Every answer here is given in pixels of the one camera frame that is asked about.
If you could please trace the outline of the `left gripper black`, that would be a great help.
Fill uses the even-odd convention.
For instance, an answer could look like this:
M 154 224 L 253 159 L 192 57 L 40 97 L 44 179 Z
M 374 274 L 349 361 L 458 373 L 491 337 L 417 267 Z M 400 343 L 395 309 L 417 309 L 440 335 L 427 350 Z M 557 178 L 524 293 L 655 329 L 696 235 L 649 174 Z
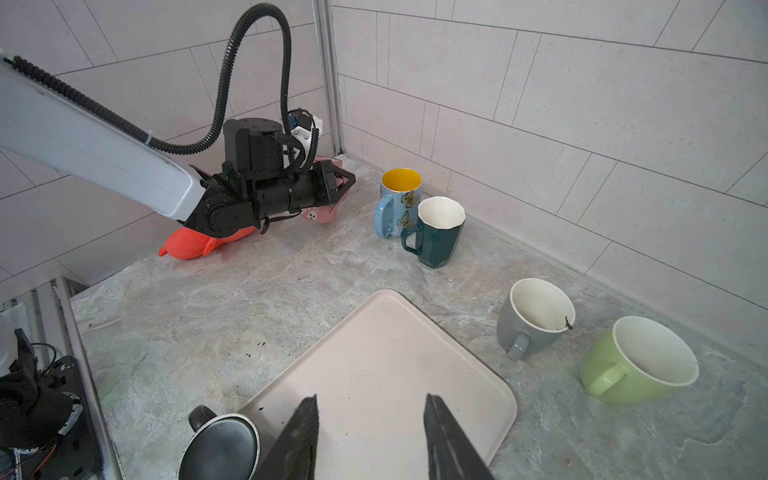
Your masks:
M 309 173 L 314 188 L 312 207 L 336 205 L 341 198 L 338 192 L 347 192 L 356 181 L 354 174 L 330 158 L 315 161 Z

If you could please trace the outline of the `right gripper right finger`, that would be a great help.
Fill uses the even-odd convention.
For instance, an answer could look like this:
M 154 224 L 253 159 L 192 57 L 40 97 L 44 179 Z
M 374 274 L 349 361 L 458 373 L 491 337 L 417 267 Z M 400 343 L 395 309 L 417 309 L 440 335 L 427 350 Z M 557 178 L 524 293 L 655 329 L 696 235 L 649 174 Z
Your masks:
M 431 480 L 494 480 L 440 396 L 426 396 L 423 422 Z

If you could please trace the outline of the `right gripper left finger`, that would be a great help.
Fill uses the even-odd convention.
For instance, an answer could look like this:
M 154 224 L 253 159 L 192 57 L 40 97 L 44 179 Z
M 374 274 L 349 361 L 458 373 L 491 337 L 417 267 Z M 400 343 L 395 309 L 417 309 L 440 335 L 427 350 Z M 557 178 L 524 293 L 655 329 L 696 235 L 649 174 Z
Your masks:
M 254 479 L 314 480 L 319 430 L 317 396 L 306 397 L 268 455 L 259 461 Z

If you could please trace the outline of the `pink glass mug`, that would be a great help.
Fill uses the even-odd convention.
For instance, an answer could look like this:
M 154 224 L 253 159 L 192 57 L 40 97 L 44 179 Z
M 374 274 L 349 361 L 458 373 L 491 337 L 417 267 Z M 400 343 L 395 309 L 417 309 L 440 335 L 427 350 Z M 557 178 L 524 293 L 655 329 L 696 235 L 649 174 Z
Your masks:
M 319 157 L 316 161 L 322 161 L 322 160 L 330 160 L 332 163 L 337 167 L 343 167 L 343 161 L 337 158 L 330 158 L 330 157 Z M 347 182 L 344 178 L 336 178 L 336 185 L 342 186 Z M 335 221 L 338 214 L 338 207 L 341 206 L 342 203 L 346 200 L 348 197 L 348 193 L 345 193 L 342 199 L 333 205 L 328 206 L 319 206 L 319 207 L 311 207 L 307 209 L 303 209 L 300 217 L 304 220 L 314 222 L 317 224 L 329 224 Z

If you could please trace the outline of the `light blue butterfly mug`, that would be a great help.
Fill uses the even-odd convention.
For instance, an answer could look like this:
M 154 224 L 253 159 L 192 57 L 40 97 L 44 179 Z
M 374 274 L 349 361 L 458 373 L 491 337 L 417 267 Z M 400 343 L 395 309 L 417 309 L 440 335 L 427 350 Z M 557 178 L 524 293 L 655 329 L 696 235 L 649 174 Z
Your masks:
M 404 229 L 414 224 L 421 186 L 421 175 L 409 168 L 392 169 L 382 175 L 380 200 L 374 214 L 378 237 L 400 237 Z

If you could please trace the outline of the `black mug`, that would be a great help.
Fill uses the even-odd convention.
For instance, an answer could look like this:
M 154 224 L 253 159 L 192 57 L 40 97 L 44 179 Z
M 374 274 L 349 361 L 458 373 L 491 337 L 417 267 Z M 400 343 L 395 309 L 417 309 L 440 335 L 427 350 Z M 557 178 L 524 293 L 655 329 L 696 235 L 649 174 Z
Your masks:
M 239 413 L 217 415 L 205 405 L 188 415 L 194 435 L 184 449 L 177 479 L 253 479 L 262 441 L 256 425 Z

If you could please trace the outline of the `dark green mug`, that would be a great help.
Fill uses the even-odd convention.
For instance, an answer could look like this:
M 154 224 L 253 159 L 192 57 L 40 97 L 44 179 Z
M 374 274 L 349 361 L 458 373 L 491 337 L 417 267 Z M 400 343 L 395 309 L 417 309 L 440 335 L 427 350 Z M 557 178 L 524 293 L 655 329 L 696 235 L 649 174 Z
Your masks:
M 464 208 L 455 200 L 433 196 L 418 205 L 417 221 L 401 234 L 402 248 L 437 269 L 446 265 L 458 244 L 466 221 Z

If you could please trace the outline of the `grey mug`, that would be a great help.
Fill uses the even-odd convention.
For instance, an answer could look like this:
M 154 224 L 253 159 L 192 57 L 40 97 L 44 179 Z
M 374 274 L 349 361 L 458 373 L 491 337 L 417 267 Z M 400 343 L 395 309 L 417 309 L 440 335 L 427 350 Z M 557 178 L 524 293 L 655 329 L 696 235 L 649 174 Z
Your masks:
M 556 285 L 538 278 L 518 280 L 497 320 L 497 340 L 508 359 L 520 361 L 552 345 L 573 329 L 574 304 Z

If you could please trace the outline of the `light green mug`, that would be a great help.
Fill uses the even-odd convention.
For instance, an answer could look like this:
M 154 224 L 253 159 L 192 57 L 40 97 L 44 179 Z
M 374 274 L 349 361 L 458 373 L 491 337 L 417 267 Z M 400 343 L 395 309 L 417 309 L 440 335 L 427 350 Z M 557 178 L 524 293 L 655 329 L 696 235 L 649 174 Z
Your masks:
M 578 373 L 590 396 L 633 405 L 694 384 L 700 367 L 674 331 L 651 319 L 625 316 L 592 343 Z

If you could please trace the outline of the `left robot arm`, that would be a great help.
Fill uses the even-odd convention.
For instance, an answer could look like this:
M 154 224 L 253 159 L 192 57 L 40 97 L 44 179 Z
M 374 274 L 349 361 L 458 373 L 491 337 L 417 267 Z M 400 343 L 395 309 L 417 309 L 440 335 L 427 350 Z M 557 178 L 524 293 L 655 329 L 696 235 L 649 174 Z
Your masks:
M 281 90 L 290 79 L 292 38 L 284 13 L 259 3 L 239 18 L 226 46 L 209 132 L 174 144 L 155 137 L 28 60 L 1 66 L 1 145 L 141 203 L 183 229 L 217 240 L 306 209 L 338 204 L 355 176 L 317 158 L 321 120 L 287 105 L 278 120 L 229 119 L 226 107 L 239 47 L 259 19 L 282 31 Z

